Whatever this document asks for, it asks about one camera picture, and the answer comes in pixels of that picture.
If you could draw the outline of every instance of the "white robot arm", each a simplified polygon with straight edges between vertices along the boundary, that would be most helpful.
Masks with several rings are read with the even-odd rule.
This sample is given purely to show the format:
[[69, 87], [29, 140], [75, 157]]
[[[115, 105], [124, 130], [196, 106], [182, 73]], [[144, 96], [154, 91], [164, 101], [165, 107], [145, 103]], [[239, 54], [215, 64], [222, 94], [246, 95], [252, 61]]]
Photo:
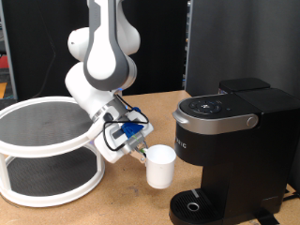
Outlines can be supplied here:
[[[139, 50], [140, 35], [126, 19], [122, 0], [88, 0], [88, 6], [89, 27], [73, 31], [68, 39], [70, 52], [81, 62], [67, 74], [67, 89], [93, 120], [89, 138], [102, 156], [114, 163], [131, 154], [145, 163], [148, 160], [144, 138], [153, 127], [138, 108], [132, 108], [117, 95], [136, 79], [137, 68], [128, 55]], [[162, 168], [155, 161], [149, 165], [147, 177], [148, 168]], [[173, 176], [173, 164], [168, 168], [167, 172]], [[161, 185], [165, 178], [156, 183], [158, 176], [154, 169], [150, 173], [154, 182], [148, 183], [152, 187], [170, 185], [170, 182]]]

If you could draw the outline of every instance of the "paper cup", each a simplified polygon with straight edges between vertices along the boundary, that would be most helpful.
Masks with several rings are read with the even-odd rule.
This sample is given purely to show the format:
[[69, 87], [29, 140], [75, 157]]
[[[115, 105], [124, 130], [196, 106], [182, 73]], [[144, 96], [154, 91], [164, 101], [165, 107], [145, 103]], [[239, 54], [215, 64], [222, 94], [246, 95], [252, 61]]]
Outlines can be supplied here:
[[171, 185], [175, 160], [175, 151], [167, 145], [158, 144], [147, 150], [147, 182], [152, 188], [164, 189]]

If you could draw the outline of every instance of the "silver trim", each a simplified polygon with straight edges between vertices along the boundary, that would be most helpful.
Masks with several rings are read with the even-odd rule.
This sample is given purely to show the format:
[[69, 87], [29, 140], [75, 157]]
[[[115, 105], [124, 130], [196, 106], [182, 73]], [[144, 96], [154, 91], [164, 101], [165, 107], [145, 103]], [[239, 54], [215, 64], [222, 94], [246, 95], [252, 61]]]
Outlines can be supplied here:
[[188, 60], [189, 60], [189, 47], [190, 47], [190, 37], [191, 37], [191, 25], [192, 25], [192, 18], [193, 18], [193, 6], [194, 0], [190, 0], [190, 7], [189, 7], [189, 18], [188, 18], [188, 42], [187, 42], [187, 63], [186, 63], [186, 80], [185, 80], [185, 90], [187, 90], [187, 83], [188, 83]]
[[120, 113], [120, 117], [128, 112], [124, 104], [116, 97], [114, 100], [111, 100], [101, 109], [99, 109], [98, 112], [96, 112], [96, 114], [92, 117], [92, 121], [95, 123], [99, 119], [99, 116], [111, 106], [113, 106]]
[[193, 117], [180, 109], [179, 106], [184, 100], [178, 103], [177, 110], [173, 112], [172, 115], [181, 128], [190, 132], [204, 135], [216, 135], [255, 128], [259, 122], [259, 117], [256, 114], [239, 115], [221, 119], [202, 119]]
[[[196, 206], [197, 209], [192, 209], [190, 206]], [[200, 206], [195, 202], [191, 202], [187, 205], [187, 209], [191, 212], [197, 212], [200, 209]]]
[[15, 83], [15, 78], [14, 78], [14, 73], [13, 73], [13, 66], [11, 62], [11, 57], [10, 57], [10, 48], [8, 44], [8, 33], [7, 33], [7, 27], [6, 27], [6, 19], [4, 16], [3, 12], [3, 4], [2, 0], [0, 1], [0, 17], [2, 21], [2, 31], [3, 31], [3, 36], [4, 36], [4, 41], [6, 45], [6, 51], [7, 51], [7, 60], [9, 64], [9, 76], [10, 76], [10, 81], [11, 81], [11, 86], [12, 86], [12, 94], [15, 99], [18, 99], [18, 94], [17, 94], [17, 89], [16, 89], [16, 83]]
[[199, 195], [198, 195], [198, 193], [196, 192], [195, 189], [192, 189], [191, 192], [193, 192], [193, 194], [195, 195], [195, 197], [196, 197], [197, 199], [199, 198]]

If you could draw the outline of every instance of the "table surface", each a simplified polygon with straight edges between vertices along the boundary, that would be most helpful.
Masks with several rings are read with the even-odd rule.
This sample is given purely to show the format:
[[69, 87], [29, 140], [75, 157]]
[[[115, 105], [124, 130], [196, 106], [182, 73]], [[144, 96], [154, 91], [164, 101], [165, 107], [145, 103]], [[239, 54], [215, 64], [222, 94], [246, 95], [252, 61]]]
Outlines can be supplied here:
[[[174, 147], [175, 111], [185, 91], [129, 96], [124, 99], [145, 113], [155, 130], [146, 138], [149, 146], [166, 144]], [[115, 164], [106, 162], [102, 181], [87, 195], [74, 202], [48, 208], [30, 208], [0, 198], [0, 224], [169, 224], [171, 198], [183, 190], [199, 188], [202, 167], [175, 163], [172, 185], [153, 189], [146, 181], [146, 170], [137, 159], [124, 156]], [[275, 215], [280, 224], [300, 223], [300, 200], [284, 202]], [[242, 223], [259, 225], [257, 220]]]

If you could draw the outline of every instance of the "coffee maker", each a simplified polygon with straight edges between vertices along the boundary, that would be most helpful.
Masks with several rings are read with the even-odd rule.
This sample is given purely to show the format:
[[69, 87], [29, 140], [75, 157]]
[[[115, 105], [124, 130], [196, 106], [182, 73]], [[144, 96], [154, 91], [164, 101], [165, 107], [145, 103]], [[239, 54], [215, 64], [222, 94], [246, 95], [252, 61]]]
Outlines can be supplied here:
[[171, 200], [176, 225], [261, 221], [282, 204], [299, 140], [300, 100], [257, 79], [221, 82], [219, 90], [184, 99], [173, 113], [177, 156], [203, 166], [201, 188]]

